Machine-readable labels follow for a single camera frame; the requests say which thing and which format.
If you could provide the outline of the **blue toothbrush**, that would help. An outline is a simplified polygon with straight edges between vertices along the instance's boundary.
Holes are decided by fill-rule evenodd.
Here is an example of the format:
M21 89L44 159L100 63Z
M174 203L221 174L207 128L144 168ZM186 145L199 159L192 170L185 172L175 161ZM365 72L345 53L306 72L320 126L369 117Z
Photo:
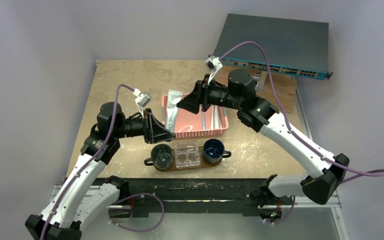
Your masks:
M206 130L206 119L205 119L205 112L201 112L201 124L202 124L202 129Z

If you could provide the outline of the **dark green mug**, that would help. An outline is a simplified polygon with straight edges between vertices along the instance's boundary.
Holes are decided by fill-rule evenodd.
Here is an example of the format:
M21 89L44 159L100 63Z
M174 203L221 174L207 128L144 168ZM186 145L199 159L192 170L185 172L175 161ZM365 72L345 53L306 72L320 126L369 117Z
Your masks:
M159 171L169 170L174 165L173 150L167 144L158 144L150 152L150 158L144 160L146 166L154 166Z

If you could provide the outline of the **oval wooden tray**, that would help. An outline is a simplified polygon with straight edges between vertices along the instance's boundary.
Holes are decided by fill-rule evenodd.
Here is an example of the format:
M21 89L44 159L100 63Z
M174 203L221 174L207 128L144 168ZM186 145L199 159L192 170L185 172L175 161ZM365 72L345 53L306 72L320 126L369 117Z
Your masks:
M151 150L150 157L143 162L160 172L176 172L213 168L231 155L231 152L225 151L221 158L215 161L207 157L203 146L172 148L167 144L159 144Z

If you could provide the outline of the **dark blue mug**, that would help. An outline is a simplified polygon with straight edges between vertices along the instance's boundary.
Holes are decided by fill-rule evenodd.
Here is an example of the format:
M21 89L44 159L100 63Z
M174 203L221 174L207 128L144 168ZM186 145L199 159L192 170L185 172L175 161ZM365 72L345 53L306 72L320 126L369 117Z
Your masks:
M202 158L208 164L215 165L222 159L231 156L232 153L227 151L224 144L218 139L209 139L203 145Z

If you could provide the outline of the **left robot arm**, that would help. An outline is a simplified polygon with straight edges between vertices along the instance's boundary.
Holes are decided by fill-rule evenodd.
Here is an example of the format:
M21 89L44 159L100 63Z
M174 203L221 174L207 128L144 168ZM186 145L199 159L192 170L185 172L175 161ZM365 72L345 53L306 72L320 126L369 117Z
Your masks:
M110 204L122 205L130 196L128 181L108 177L87 197L90 187L120 148L120 139L143 136L147 144L168 142L175 134L165 129L147 108L128 118L118 103L100 107L97 123L84 141L77 162L49 205L31 214L25 226L35 240L79 240L83 231Z

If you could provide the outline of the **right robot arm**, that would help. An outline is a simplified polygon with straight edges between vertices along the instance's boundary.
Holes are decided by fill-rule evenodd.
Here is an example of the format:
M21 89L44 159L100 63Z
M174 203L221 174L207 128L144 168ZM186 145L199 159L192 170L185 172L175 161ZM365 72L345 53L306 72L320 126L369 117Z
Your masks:
M177 107L193 114L205 112L210 106L234 109L241 123L274 141L304 168L306 173L296 177L271 175L261 185L264 202L306 196L316 204L326 204L344 180L349 158L343 153L334 155L311 141L275 105L258 96L256 86L248 71L234 69L228 74L227 85L208 79L196 81Z

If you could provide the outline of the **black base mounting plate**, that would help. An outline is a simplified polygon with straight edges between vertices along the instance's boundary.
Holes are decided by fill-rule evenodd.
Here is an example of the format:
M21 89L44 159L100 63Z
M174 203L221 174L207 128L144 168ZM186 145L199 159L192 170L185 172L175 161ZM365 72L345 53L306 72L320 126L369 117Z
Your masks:
M132 207L134 218L150 213L267 215L270 209L290 206L292 198L276 198L264 187L264 178L98 178L93 186L121 186L116 200Z

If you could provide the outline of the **wooden base board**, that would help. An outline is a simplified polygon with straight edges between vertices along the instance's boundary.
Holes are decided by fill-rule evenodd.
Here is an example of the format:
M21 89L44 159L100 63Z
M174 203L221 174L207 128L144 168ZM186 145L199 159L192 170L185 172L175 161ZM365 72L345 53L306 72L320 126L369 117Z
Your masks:
M268 100L269 102L274 104L277 108L280 108L279 104L275 99L269 76L265 71L260 71L256 69L247 69L242 67L234 67L234 66L224 66L217 73L215 80L218 83L227 85L229 72L236 69L247 70L251 76L255 74L262 75L262 77L264 78L264 85L263 85L262 91L257 91L256 94ZM287 114L294 114L296 112L295 100L296 100L297 81L294 80L289 75L278 74L278 73L272 73L272 78L273 78L276 95L280 100L285 112Z

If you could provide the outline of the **metal stand bracket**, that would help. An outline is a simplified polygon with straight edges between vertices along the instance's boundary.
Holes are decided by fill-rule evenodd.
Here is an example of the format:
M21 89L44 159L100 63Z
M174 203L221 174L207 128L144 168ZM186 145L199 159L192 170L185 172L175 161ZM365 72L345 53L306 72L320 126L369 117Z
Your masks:
M261 71L260 73L254 73L253 78L256 80L256 92L262 93L264 90L266 78L268 73L266 71Z

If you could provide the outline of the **blue network switch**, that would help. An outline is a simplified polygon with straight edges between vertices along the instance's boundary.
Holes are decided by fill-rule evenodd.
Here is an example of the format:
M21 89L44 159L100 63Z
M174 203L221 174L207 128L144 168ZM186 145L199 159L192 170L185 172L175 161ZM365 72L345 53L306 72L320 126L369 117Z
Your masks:
M227 15L213 55L236 66L291 76L328 80L327 22Z

